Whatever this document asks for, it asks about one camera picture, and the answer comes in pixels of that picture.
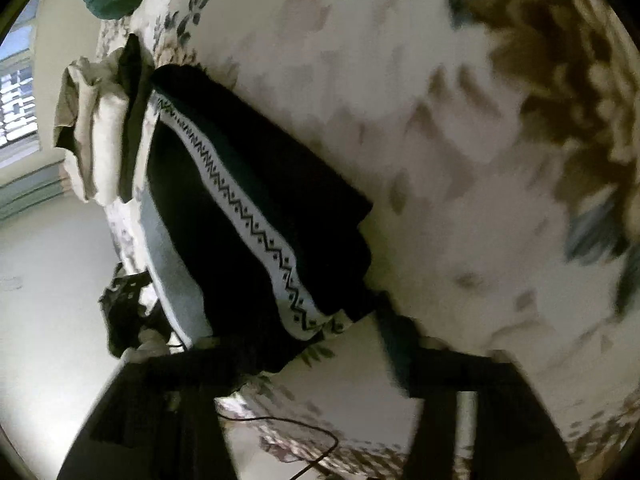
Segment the black patterned knit sweater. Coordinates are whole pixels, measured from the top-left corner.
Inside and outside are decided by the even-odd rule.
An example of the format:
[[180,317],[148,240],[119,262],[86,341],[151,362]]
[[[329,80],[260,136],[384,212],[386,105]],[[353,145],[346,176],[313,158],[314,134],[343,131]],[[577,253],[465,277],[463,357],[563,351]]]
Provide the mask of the black patterned knit sweater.
[[213,338],[243,374],[275,373],[364,318],[371,203],[199,68],[150,81],[140,226],[180,339]]

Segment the beige folded garment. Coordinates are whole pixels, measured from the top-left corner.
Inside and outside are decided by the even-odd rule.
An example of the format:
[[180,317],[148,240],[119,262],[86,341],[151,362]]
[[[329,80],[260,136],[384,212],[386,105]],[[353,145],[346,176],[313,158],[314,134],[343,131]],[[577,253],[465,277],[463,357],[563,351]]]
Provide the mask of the beige folded garment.
[[82,56],[63,70],[53,144],[64,152],[70,187],[84,203],[106,207],[124,195],[120,175],[144,69],[139,38],[130,34],[102,61]]

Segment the window with blinds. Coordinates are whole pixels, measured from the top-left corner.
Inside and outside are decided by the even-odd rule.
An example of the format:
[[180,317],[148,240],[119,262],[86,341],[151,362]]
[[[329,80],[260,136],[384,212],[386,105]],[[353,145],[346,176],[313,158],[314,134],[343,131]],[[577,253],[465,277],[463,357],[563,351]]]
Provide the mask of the window with blinds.
[[1,44],[2,168],[40,150],[34,90],[34,43],[40,1],[29,0]]

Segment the floral bed sheet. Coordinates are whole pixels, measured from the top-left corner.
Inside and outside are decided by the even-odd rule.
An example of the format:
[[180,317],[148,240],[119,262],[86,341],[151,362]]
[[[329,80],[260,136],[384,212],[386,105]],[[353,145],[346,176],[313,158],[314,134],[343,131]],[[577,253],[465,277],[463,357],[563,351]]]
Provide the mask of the floral bed sheet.
[[143,0],[101,25],[193,64],[373,208],[371,285],[518,362],[582,478],[639,423],[639,50],[606,0]]

